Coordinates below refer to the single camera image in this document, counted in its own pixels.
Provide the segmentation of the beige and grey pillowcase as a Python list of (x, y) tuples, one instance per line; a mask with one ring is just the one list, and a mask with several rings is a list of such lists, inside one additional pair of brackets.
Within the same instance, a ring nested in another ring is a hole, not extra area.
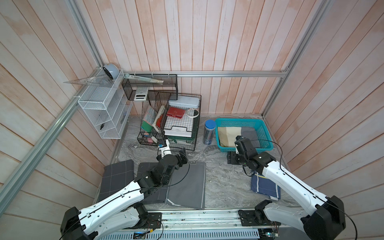
[(224, 148), (234, 148), (237, 136), (243, 136), (253, 142), (255, 148), (260, 147), (257, 132), (251, 127), (218, 127), (219, 143)]

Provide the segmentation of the plain grey pillowcase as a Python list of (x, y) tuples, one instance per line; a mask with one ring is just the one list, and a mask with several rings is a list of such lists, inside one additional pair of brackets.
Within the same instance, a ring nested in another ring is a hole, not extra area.
[(175, 170), (166, 203), (196, 210), (205, 208), (206, 163), (192, 161)]

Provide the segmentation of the dark grey checked pillowcase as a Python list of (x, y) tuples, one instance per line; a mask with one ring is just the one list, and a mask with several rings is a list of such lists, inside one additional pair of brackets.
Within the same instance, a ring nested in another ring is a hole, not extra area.
[[(147, 171), (150, 171), (157, 167), (158, 163), (140, 163), (138, 167), (138, 173), (136, 180), (139, 179), (139, 177), (142, 177), (144, 173)], [(157, 188), (157, 189), (151, 189), (148, 190), (145, 193), (144, 199), (141, 201), (144, 205), (150, 205), (150, 204), (161, 204), (166, 202), (167, 194), (168, 194), (168, 184), (170, 182), (170, 179), (168, 179), (167, 183), (163, 188)]]

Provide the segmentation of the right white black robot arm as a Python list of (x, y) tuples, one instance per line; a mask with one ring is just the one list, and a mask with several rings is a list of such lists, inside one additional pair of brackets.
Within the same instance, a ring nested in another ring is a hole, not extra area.
[(271, 180), (300, 205), (299, 210), (264, 200), (254, 211), (239, 210), (243, 225), (268, 226), (281, 223), (298, 229), (312, 240), (334, 240), (346, 229), (344, 203), (313, 189), (267, 152), (258, 152), (250, 139), (237, 136), (234, 142), (236, 161)]

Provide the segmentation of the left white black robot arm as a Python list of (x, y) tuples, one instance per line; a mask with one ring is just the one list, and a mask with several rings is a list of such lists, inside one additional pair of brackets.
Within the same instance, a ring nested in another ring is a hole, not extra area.
[(62, 240), (99, 240), (122, 229), (150, 228), (154, 223), (142, 200), (162, 188), (169, 188), (174, 170), (188, 163), (185, 149), (162, 148), (158, 163), (106, 199), (78, 210), (65, 212), (60, 232)]

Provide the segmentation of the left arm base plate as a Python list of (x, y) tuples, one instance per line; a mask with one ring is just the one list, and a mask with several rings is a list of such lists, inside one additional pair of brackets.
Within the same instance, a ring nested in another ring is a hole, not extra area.
[(131, 229), (159, 229), (161, 228), (162, 213), (147, 213), (139, 216), (138, 223)]

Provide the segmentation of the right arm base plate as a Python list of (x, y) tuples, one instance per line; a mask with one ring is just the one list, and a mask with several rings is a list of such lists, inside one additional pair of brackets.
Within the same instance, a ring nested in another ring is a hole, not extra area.
[(243, 227), (253, 226), (280, 226), (280, 222), (273, 222), (267, 219), (261, 210), (239, 210), (241, 224)]

